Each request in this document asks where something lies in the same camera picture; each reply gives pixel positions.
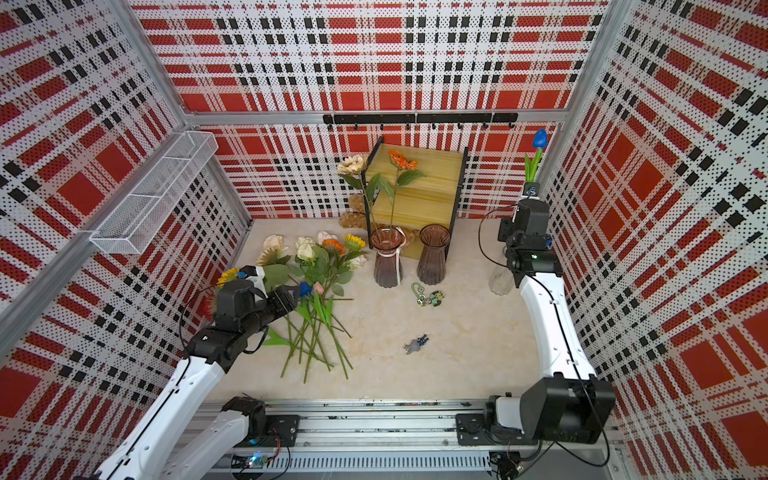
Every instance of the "wire mesh basket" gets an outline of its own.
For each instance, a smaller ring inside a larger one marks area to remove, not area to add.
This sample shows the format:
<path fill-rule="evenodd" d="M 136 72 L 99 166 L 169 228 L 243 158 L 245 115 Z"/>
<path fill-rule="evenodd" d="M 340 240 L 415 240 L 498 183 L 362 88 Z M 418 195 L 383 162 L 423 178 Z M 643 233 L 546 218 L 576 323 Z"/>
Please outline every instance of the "wire mesh basket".
<path fill-rule="evenodd" d="M 142 254 L 217 149 L 210 132 L 185 131 L 91 235 L 105 253 Z"/>

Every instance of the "perforated wall panel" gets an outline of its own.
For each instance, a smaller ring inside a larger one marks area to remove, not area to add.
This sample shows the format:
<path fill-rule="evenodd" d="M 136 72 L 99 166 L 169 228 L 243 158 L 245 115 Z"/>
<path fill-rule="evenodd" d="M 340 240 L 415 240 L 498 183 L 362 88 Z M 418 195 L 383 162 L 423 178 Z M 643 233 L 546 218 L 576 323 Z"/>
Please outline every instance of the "perforated wall panel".
<path fill-rule="evenodd" d="M 130 0 L 190 111 L 562 108 L 608 1 Z"/>
<path fill-rule="evenodd" d="M 0 5 L 0 310 L 175 127 L 108 3 Z"/>
<path fill-rule="evenodd" d="M 388 144 L 464 151 L 469 147 L 458 215 L 477 217 L 517 200 L 525 182 L 524 155 L 532 156 L 539 128 L 554 124 L 429 124 L 334 127 L 268 125 L 204 127 L 217 136 L 217 158 L 253 217 L 338 217 L 350 192 L 336 165 L 367 154 L 379 137 Z"/>
<path fill-rule="evenodd" d="M 90 475 L 163 389 L 243 231 L 206 171 L 139 256 L 95 254 L 0 364 L 0 478 Z M 189 303 L 189 310 L 184 305 Z"/>
<path fill-rule="evenodd" d="M 549 200 L 649 478 L 768 475 L 768 2 L 627 3 Z"/>

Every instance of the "sunflower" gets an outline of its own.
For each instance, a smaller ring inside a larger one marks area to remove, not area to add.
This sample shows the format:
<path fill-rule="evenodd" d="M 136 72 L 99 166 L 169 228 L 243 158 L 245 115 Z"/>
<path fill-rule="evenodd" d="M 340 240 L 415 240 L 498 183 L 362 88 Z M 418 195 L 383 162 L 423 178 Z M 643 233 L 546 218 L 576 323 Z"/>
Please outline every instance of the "sunflower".
<path fill-rule="evenodd" d="M 355 237 L 351 233 L 344 237 L 344 243 L 350 250 L 360 250 L 366 247 L 366 243 L 362 241 L 362 238 Z"/>
<path fill-rule="evenodd" d="M 237 267 L 235 267 L 235 268 L 231 268 L 231 269 L 227 270 L 226 272 L 222 273 L 221 277 L 219 277 L 219 281 L 216 282 L 216 285 L 217 286 L 222 286 L 222 285 L 224 285 L 227 282 L 231 282 L 232 280 L 237 280 L 237 272 L 238 271 L 239 270 L 237 269 Z"/>

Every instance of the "cable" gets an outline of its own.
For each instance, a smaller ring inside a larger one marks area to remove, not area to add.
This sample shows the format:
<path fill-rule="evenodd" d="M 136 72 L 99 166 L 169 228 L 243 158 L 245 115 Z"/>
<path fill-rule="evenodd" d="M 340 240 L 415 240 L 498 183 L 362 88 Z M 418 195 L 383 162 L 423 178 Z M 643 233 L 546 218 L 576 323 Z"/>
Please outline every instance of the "cable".
<path fill-rule="evenodd" d="M 565 329 L 563 328 L 563 323 L 562 323 L 562 321 L 560 321 L 560 313 L 558 312 L 558 308 L 557 308 L 557 306 L 554 303 L 554 296 L 552 295 L 552 292 L 549 291 L 549 288 L 547 288 L 538 279 L 536 279 L 532 275 L 527 275 L 527 277 L 530 278 L 531 280 L 534 280 L 539 285 L 541 285 L 541 288 L 543 288 L 547 292 L 547 294 L 549 295 L 549 298 L 552 301 L 552 306 L 554 307 L 554 314 L 558 318 L 558 325 L 560 326 L 560 333 L 563 336 L 563 341 L 565 341 L 565 349 L 568 351 L 568 355 L 571 357 L 571 364 L 573 365 L 574 371 L 576 372 L 576 377 L 578 378 L 578 381 L 581 384 L 581 389 L 584 390 L 584 395 L 587 397 L 587 403 L 589 403 L 589 407 L 590 407 L 590 409 L 592 409 L 592 414 L 599 421 L 600 416 L 598 416 L 597 411 L 594 409 L 594 405 L 592 404 L 592 399 L 589 398 L 589 392 L 587 391 L 587 387 L 584 385 L 584 380 L 581 379 L 581 375 L 578 372 L 578 368 L 576 366 L 576 360 L 574 359 L 574 354 L 571 351 L 571 346 L 568 344 L 568 338 L 565 335 Z M 604 467 L 604 466 L 608 465 L 608 461 L 611 460 L 611 446 L 608 444 L 608 436 L 605 435 L 605 428 L 602 428 L 601 430 L 603 432 L 603 439 L 605 439 L 606 454 L 605 454 L 605 461 L 602 462 L 602 463 L 599 463 L 599 464 L 598 463 L 589 462 L 588 460 L 584 460 L 582 457 L 580 457 L 580 456 L 576 455 L 575 453 L 571 452 L 570 450 L 566 449 L 560 442 L 555 442 L 555 443 L 557 443 L 558 446 L 560 446 L 560 448 L 562 448 L 566 452 L 570 453 L 571 456 L 573 456 L 574 458 L 576 458 L 577 460 L 579 460 L 579 461 L 581 461 L 583 463 L 586 463 L 587 465 L 592 465 L 593 467 L 598 467 L 598 468 Z"/>
<path fill-rule="evenodd" d="M 266 339 L 266 335 L 269 332 L 270 332 L 270 328 L 268 326 L 265 326 L 264 327 L 264 334 L 261 336 L 261 340 L 259 340 L 259 345 L 257 345 L 256 348 L 253 349 L 253 350 L 243 350 L 243 353 L 246 353 L 248 355 L 252 355 L 252 354 L 256 353 L 256 351 L 258 349 L 260 349 L 261 346 L 264 344 L 264 340 Z"/>
<path fill-rule="evenodd" d="M 503 263 L 499 263 L 496 260 L 493 260 L 491 257 L 486 255 L 485 252 L 483 251 L 482 244 L 480 243 L 480 229 L 482 229 L 482 223 L 485 222 L 485 219 L 488 218 L 488 215 L 490 215 L 490 214 L 492 214 L 494 212 L 498 212 L 499 210 L 504 210 L 505 208 L 517 207 L 517 206 L 518 206 L 517 204 L 502 205 L 499 208 L 495 208 L 495 209 L 489 211 L 488 213 L 483 215 L 482 220 L 480 220 L 480 225 L 478 226 L 478 247 L 480 247 L 480 253 L 482 253 L 482 256 L 484 256 L 489 262 L 495 263 L 496 265 L 499 265 L 499 266 L 506 267 L 506 265 L 504 265 Z"/>
<path fill-rule="evenodd" d="M 198 298 L 198 296 L 201 293 L 206 292 L 212 288 L 214 288 L 213 285 L 207 286 L 202 290 L 198 290 L 193 296 L 190 297 L 189 300 L 187 300 L 187 302 L 184 304 L 184 308 L 181 310 L 181 314 L 179 316 L 179 340 L 181 340 L 181 346 L 184 348 L 184 352 L 187 355 L 189 355 L 189 351 L 187 350 L 187 347 L 189 347 L 189 343 L 186 340 L 184 340 L 184 337 L 181 335 L 181 323 L 184 321 L 184 313 L 189 309 L 189 305 L 192 300 L 195 300 L 196 298 Z"/>

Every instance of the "glass bottle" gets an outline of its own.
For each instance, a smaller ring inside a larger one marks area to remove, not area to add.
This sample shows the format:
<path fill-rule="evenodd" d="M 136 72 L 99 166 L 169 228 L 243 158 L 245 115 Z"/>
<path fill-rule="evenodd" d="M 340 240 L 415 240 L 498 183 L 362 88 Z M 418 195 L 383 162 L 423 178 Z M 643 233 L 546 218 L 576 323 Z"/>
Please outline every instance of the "glass bottle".
<path fill-rule="evenodd" d="M 445 248 L 451 243 L 451 234 L 442 225 L 422 228 L 419 239 L 424 244 L 416 273 L 427 285 L 436 285 L 445 278 Z"/>
<path fill-rule="evenodd" d="M 376 263 L 373 266 L 373 278 L 380 286 L 390 288 L 402 280 L 402 264 L 398 249 L 406 242 L 406 236 L 394 227 L 380 227 L 371 234 L 371 247 L 376 249 Z"/>

